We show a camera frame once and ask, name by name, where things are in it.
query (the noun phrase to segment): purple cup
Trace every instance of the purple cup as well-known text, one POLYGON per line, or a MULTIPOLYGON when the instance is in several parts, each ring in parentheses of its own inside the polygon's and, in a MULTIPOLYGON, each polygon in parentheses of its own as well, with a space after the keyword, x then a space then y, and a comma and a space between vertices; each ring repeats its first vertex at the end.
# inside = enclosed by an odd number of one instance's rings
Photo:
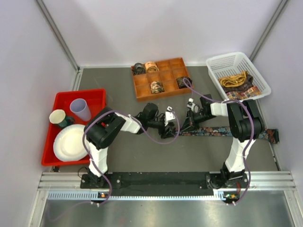
POLYGON ((70 110, 85 122, 91 119, 89 106, 83 98, 77 98, 72 101, 70 110))

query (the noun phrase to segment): gray table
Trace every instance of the gray table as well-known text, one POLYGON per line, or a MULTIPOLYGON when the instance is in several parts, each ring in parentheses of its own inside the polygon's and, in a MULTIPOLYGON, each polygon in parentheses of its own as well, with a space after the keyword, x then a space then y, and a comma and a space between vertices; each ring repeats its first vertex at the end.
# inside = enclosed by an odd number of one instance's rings
MULTIPOLYGON (((195 89, 202 94, 212 94, 221 100, 210 80, 207 67, 188 67, 195 89)), ((130 68, 84 69, 79 90, 105 88, 107 105, 114 110, 136 115, 148 102, 137 102, 130 68)), ((152 100, 164 112, 172 106, 183 123, 186 116, 186 103, 190 94, 152 100)), ((216 117, 201 126, 228 126, 228 119, 216 117)), ((160 140, 157 130, 148 133, 160 140)), ((134 135, 120 132, 108 150, 108 170, 110 172, 181 172, 218 171, 227 159, 232 138, 225 137, 179 137, 169 145, 158 145, 145 134, 134 135)), ((277 170, 269 143, 257 140, 248 157, 252 171, 277 170)))

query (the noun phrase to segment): wooden compartment box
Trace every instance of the wooden compartment box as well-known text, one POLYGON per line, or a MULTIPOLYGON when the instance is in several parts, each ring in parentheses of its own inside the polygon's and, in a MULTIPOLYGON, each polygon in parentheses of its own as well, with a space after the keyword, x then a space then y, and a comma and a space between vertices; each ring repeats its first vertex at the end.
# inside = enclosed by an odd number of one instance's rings
POLYGON ((177 78, 179 77, 186 76, 190 78, 182 58, 156 61, 156 64, 159 68, 158 72, 151 72, 141 75, 134 75, 134 67, 132 66, 134 89, 136 91, 138 102, 191 92, 189 88, 179 89, 177 84, 177 78), (151 83, 154 81, 158 81, 163 84, 164 92, 152 94, 151 83))

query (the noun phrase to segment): white plate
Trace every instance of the white plate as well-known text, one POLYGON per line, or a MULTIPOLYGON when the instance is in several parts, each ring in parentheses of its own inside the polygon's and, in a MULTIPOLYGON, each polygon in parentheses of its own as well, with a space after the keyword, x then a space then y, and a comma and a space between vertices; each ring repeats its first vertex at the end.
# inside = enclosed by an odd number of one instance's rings
POLYGON ((82 144, 83 124, 73 124, 64 128, 55 138, 53 152, 63 162, 78 161, 87 155, 82 144))

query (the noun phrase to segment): gray floor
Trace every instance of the gray floor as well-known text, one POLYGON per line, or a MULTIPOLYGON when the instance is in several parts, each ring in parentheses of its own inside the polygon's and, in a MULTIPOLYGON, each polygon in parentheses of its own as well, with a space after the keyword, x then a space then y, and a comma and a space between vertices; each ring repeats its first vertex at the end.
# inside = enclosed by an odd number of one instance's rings
POLYGON ((77 203, 47 201, 41 227, 294 227, 283 192, 248 192, 228 207, 222 201, 111 201, 71 209, 77 203))
MULTIPOLYGON (((211 94, 221 100, 210 80, 207 67, 188 67, 195 89, 202 94, 211 94)), ((137 102, 130 68, 85 69, 79 90, 105 88, 107 105, 126 114, 138 114, 148 102, 137 102)), ((186 116, 186 103, 190 94, 152 100, 160 113, 167 106, 173 107, 180 122, 186 116)), ((201 126, 228 126, 228 119, 217 117, 201 126)), ((148 133, 160 139, 157 130, 148 133)), ((110 172, 178 172, 178 171, 218 171, 227 159, 232 138, 224 137, 179 137, 169 145, 158 145, 146 135, 121 132, 109 147, 108 169, 110 172)), ((257 140, 250 150, 248 165, 252 171, 277 170, 269 143, 257 140)))

